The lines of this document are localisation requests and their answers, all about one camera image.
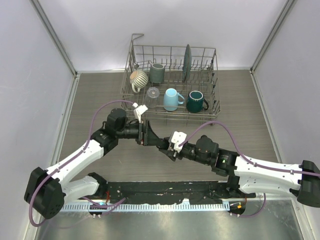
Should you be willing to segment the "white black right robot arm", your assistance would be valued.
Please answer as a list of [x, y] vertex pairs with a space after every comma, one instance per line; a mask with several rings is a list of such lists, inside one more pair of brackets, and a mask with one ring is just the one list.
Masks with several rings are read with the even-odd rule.
[[320, 170], [316, 164], [303, 160], [301, 164], [281, 164], [241, 156], [222, 149], [206, 135], [195, 144], [168, 137], [158, 146], [172, 161], [186, 158], [210, 166], [212, 172], [228, 178], [226, 193], [233, 198], [240, 194], [275, 194], [296, 197], [306, 206], [320, 206]]

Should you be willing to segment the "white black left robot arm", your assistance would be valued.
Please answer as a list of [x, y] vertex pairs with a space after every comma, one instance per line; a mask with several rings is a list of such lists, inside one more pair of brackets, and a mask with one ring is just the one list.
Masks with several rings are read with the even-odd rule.
[[137, 118], [128, 121], [125, 110], [114, 108], [102, 127], [91, 133], [78, 150], [47, 169], [37, 167], [30, 173], [24, 194], [29, 212], [36, 210], [49, 220], [70, 201], [86, 196], [102, 199], [108, 188], [103, 177], [93, 172], [81, 180], [72, 179], [113, 150], [120, 139], [134, 139], [138, 145], [156, 146], [158, 149], [167, 149], [169, 146], [167, 140], [154, 133], [148, 120]]

